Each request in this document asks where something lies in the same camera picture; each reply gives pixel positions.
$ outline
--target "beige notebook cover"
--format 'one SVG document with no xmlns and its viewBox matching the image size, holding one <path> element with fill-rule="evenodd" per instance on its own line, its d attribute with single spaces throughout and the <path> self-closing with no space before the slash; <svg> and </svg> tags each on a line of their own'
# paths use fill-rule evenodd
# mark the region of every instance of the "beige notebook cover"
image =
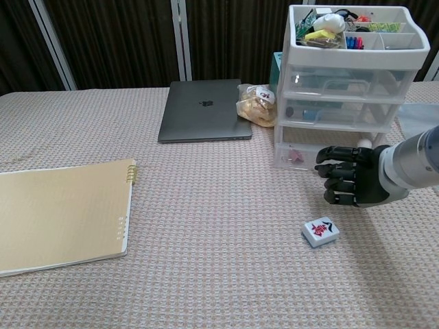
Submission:
<svg viewBox="0 0 439 329">
<path fill-rule="evenodd" d="M 0 276 L 126 254 L 134 160 L 0 173 Z"/>
</svg>

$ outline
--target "gray laptop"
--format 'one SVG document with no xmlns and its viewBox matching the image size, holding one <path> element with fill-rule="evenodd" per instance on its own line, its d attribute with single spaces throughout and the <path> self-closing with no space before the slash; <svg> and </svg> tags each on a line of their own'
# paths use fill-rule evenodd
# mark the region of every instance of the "gray laptop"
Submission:
<svg viewBox="0 0 439 329">
<path fill-rule="evenodd" d="M 158 141 L 183 143 L 250 139 L 250 122 L 238 117 L 239 79 L 172 82 Z"/>
</svg>

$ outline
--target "gray robot arm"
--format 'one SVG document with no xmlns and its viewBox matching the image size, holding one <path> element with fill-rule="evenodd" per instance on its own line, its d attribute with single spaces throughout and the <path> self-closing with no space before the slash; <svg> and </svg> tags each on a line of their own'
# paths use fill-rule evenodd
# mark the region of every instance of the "gray robot arm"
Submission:
<svg viewBox="0 0 439 329">
<path fill-rule="evenodd" d="M 344 161 L 321 164 L 326 160 Z M 330 204 L 387 204 L 415 188 L 439 185 L 439 126 L 389 147 L 327 147 L 316 159 Z"/>
</svg>

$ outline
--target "metal spiral binding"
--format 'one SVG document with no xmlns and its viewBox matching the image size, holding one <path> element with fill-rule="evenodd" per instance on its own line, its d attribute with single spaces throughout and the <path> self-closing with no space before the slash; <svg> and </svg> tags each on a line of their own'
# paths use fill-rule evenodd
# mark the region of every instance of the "metal spiral binding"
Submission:
<svg viewBox="0 0 439 329">
<path fill-rule="evenodd" d="M 136 178 L 137 178 L 137 166 L 132 164 L 130 166 L 128 166 L 128 172 L 126 175 L 126 182 L 131 182 L 131 184 L 134 185 L 134 183 L 136 182 Z"/>
</svg>

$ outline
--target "textured tablecloth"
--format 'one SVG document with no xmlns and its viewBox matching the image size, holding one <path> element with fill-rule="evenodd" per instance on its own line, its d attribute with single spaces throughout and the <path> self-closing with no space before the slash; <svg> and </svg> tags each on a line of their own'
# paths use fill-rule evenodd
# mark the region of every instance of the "textured tablecloth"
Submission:
<svg viewBox="0 0 439 329">
<path fill-rule="evenodd" d="M 0 279 L 2 328 L 438 328 L 439 198 L 365 210 L 272 168 L 273 132 L 159 145 L 166 88 L 0 98 L 0 171 L 136 158 L 128 255 Z M 412 101 L 437 101 L 415 84 Z M 388 135 L 402 139 L 398 125 Z M 306 221 L 341 233 L 310 248 Z"/>
</svg>

